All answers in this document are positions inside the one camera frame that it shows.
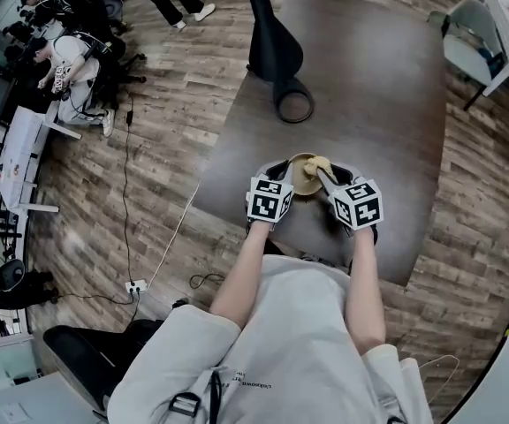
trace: black and white marker cube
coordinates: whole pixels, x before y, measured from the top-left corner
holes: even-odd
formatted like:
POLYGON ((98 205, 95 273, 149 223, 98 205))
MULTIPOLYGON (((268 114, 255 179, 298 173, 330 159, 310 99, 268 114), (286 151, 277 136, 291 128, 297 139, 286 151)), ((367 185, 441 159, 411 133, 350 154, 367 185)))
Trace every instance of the black and white marker cube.
POLYGON ((247 217, 277 223, 290 208, 293 185, 265 178, 251 178, 247 217))
POLYGON ((382 194, 374 180, 338 188, 329 196, 338 220, 352 230, 366 228, 384 219, 382 194))

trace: white chair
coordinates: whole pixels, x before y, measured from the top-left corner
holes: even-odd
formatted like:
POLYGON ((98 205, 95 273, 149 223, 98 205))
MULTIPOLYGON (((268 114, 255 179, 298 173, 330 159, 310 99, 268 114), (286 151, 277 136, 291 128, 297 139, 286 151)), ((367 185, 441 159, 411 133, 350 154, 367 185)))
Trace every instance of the white chair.
POLYGON ((468 77, 481 84, 481 88, 463 108, 463 110, 468 110, 492 82, 490 65, 503 61, 502 45, 498 38, 494 19, 486 6, 478 0, 462 0, 445 17, 441 33, 445 58, 468 77), (469 32, 479 37, 484 43, 484 47, 491 53, 492 59, 487 61, 487 58, 483 57, 477 49, 455 34, 449 33, 451 24, 465 27, 469 32))

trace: table leg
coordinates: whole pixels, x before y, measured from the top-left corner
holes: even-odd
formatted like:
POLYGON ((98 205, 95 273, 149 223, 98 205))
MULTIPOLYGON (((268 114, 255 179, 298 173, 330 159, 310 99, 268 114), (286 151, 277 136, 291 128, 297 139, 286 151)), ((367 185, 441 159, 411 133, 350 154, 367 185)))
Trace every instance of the table leg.
POLYGON ((46 125, 47 127, 50 127, 50 129, 54 129, 55 131, 59 131, 63 133, 64 135, 68 135, 70 137, 75 138, 76 140, 81 139, 81 135, 77 132, 71 131, 70 129, 66 129, 65 127, 58 125, 56 123, 51 123, 50 121, 44 121, 42 125, 46 125))
POLYGON ((40 210, 41 212, 58 212, 60 210, 58 206, 46 206, 45 204, 20 203, 18 207, 24 210, 40 210))
POLYGON ((492 82, 482 92, 483 96, 488 96, 492 91, 500 86, 500 84, 509 77, 509 62, 505 64, 502 71, 492 79, 492 82))

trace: white cable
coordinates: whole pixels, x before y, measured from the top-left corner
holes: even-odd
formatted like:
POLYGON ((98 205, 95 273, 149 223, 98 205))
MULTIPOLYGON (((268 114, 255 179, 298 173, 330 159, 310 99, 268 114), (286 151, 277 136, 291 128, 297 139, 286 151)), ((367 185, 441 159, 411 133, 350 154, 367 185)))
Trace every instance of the white cable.
POLYGON ((168 250, 170 250, 172 242, 174 241, 174 239, 176 238, 176 235, 178 234, 180 226, 182 225, 182 222, 184 221, 184 217, 187 214, 187 210, 190 208, 190 205, 192 204, 192 201, 194 200, 195 194, 198 193, 198 189, 200 188, 200 183, 201 183, 201 181, 198 182, 198 186, 195 187, 194 193, 192 193, 191 198, 187 202, 186 207, 184 208, 184 213, 180 217, 180 221, 178 222, 178 225, 176 226, 176 230, 174 231, 174 234, 172 234, 172 238, 170 239, 170 242, 168 242, 168 246, 164 250, 163 258, 158 263, 158 267, 156 267, 155 274, 152 276, 152 278, 150 278, 150 281, 148 282, 148 288, 147 289, 149 289, 150 285, 152 284, 152 282, 155 281, 156 275, 158 275, 158 270, 160 270, 160 268, 162 267, 162 265, 164 263, 164 259, 166 259, 166 254, 168 254, 168 250))
POLYGON ((457 369, 459 368, 459 364, 460 364, 460 360, 456 357, 456 356, 453 356, 453 355, 443 355, 442 357, 439 357, 435 360, 432 360, 432 361, 428 361, 427 363, 424 363, 420 366, 420 370, 422 369, 422 367, 424 366, 427 366, 428 364, 431 364, 431 363, 435 363, 436 361, 440 361, 442 360, 443 358, 445 357, 451 357, 451 358, 455 358, 457 360, 457 366, 455 366, 455 368, 453 369, 453 371, 451 372, 451 375, 449 375, 449 378, 445 381, 445 383, 443 383, 441 385, 441 387, 436 391, 436 393, 433 395, 433 397, 428 400, 428 405, 431 404, 431 402, 433 402, 435 400, 435 398, 437 397, 437 395, 441 392, 441 390, 445 387, 445 385, 452 379, 452 377, 455 375, 455 372, 457 372, 457 369))

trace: strap buckle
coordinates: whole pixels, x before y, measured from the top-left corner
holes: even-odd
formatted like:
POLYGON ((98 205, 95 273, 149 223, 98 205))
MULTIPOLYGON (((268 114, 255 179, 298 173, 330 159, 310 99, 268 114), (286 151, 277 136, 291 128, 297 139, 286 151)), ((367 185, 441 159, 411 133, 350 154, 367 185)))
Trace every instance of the strap buckle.
POLYGON ((172 398, 168 410, 194 418, 200 409, 200 403, 201 399, 193 392, 180 392, 172 398))

